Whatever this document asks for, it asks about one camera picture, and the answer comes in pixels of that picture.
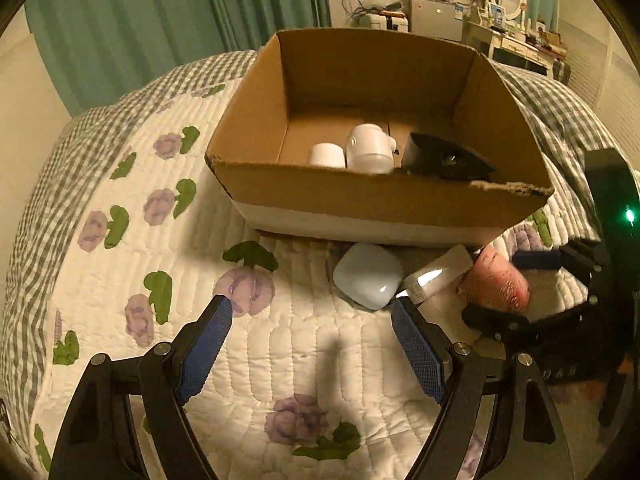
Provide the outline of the black rectangular box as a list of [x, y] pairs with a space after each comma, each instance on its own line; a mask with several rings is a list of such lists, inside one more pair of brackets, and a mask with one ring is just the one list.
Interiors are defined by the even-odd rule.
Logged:
[[497, 171], [483, 155], [425, 133], [410, 133], [400, 166], [407, 174], [454, 181], [488, 181]]

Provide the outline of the white red-capped bottle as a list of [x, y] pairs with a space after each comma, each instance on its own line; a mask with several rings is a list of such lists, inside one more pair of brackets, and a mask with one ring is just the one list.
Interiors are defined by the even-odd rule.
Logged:
[[309, 152], [309, 163], [316, 167], [344, 169], [344, 148], [328, 142], [314, 144]]

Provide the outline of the light blue earbuds case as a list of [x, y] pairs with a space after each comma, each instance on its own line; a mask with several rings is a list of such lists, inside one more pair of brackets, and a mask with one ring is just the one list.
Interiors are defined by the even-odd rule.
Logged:
[[400, 260], [383, 247], [369, 243], [353, 244], [333, 271], [337, 289], [351, 302], [372, 311], [390, 303], [403, 277]]

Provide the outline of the white floral quilted mat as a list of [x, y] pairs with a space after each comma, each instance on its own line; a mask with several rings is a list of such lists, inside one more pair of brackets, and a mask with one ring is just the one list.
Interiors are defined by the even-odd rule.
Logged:
[[397, 479], [431, 430], [386, 311], [351, 306], [339, 242], [260, 234], [204, 162], [239, 81], [165, 102], [134, 130], [134, 166], [105, 178], [78, 224], [50, 307], [53, 362], [32, 415], [43, 471], [91, 358], [142, 356], [209, 301], [233, 321], [184, 410], [223, 479]]

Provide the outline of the grey checkered duvet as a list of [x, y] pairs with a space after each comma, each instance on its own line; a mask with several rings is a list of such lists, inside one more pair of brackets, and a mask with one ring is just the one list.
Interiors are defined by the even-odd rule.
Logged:
[[253, 230], [204, 162], [160, 154], [182, 127], [216, 126], [253, 51], [175, 68], [62, 133], [32, 191], [1, 323], [1, 433], [36, 479], [90, 353], [138, 354], [257, 271], [267, 309], [239, 323], [190, 404], [225, 479], [397, 479], [437, 410], [416, 388], [386, 314], [337, 296], [341, 245]]

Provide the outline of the white louvered wardrobe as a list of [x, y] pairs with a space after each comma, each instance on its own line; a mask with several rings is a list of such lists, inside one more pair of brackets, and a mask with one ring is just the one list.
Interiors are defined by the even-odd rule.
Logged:
[[570, 88], [592, 108], [639, 167], [639, 74], [620, 38], [592, 0], [559, 0]]

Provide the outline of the brown cardboard box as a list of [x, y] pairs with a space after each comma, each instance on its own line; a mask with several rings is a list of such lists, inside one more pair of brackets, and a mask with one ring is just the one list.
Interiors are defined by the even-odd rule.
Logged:
[[274, 34], [205, 158], [254, 229], [327, 240], [482, 246], [553, 192], [484, 55], [386, 30]]

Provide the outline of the white dressing table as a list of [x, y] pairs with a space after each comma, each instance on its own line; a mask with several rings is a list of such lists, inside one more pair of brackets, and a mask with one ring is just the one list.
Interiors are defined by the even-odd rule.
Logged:
[[529, 70], [562, 84], [568, 84], [570, 79], [570, 66], [563, 60], [503, 32], [466, 22], [462, 40], [491, 61]]

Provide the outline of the grey mini fridge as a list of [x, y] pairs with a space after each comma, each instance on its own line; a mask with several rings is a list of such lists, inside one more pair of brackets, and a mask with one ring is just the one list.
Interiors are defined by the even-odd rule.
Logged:
[[435, 0], [404, 0], [409, 32], [418, 36], [460, 42], [464, 6]]

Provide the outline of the white suitcase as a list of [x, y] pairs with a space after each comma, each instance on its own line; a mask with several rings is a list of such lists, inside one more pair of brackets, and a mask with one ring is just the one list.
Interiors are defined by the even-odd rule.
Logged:
[[408, 32], [409, 21], [402, 12], [368, 12], [357, 18], [356, 27]]

